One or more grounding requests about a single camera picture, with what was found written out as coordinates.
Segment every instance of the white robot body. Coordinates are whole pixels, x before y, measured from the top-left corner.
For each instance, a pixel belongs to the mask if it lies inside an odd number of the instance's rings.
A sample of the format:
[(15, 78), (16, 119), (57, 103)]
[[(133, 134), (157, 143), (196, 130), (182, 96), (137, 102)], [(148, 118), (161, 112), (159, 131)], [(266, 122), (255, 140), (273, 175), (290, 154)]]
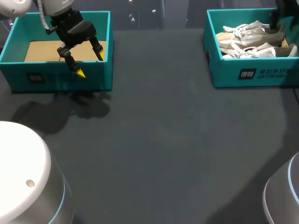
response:
[(30, 10), (32, 0), (0, 0), (0, 14), (7, 18), (15, 18)]

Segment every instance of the robotic arm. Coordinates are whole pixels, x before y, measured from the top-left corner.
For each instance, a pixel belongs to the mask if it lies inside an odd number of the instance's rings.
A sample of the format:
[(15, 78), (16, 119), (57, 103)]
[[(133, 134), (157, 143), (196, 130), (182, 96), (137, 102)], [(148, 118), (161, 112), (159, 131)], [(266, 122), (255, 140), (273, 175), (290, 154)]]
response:
[[(92, 22), (85, 21), (79, 11), (73, 10), (74, 0), (33, 0), (37, 5), (42, 25), (47, 34), (56, 32), (63, 44), (57, 49), (65, 59), (70, 71), (85, 78), (83, 71), (71, 56), (70, 49), (84, 41), (89, 41), (100, 61), (103, 47), (96, 37), (96, 29)], [(32, 0), (0, 0), (0, 20), (24, 15), (30, 10)], [(51, 17), (52, 28), (48, 27), (45, 16)]]
[(299, 0), (275, 0), (277, 10), (272, 14), (271, 28), (275, 29), (280, 18), (293, 16), (291, 29), (299, 21)]

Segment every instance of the cardboard bottom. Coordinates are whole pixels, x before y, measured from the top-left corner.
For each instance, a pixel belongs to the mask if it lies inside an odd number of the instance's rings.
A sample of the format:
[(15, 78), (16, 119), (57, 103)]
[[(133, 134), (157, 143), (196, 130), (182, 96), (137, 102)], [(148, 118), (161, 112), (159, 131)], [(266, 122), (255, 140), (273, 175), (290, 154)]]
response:
[[(106, 41), (99, 41), (103, 46), (101, 56), (105, 60)], [(62, 45), (61, 41), (32, 41), (30, 42), (25, 62), (59, 62), (64, 61), (57, 53)], [(93, 51), (90, 42), (83, 42), (70, 50), (75, 61), (97, 61), (98, 58)]]

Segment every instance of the cable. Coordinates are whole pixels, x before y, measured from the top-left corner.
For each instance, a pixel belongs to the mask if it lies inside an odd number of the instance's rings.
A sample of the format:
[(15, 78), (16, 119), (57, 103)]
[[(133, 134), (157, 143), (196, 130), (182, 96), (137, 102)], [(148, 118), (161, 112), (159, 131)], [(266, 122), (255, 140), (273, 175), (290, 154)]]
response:
[(47, 22), (45, 20), (45, 17), (43, 15), (43, 5), (42, 5), (42, 0), (37, 0), (37, 4), (38, 4), (38, 9), (39, 9), (39, 15), (41, 17), (41, 21), (42, 21), (42, 25), (45, 28), (45, 30), (49, 30), (49, 27), (47, 25)]

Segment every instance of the shoe sole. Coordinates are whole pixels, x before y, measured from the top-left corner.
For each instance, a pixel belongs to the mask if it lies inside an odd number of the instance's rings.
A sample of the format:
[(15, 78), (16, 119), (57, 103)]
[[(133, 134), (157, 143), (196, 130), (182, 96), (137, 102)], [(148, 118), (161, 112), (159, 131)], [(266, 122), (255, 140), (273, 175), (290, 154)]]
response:
[(228, 54), (228, 55), (237, 53), (236, 50), (231, 50), (231, 49), (220, 48), (220, 50), (221, 50), (221, 52)]

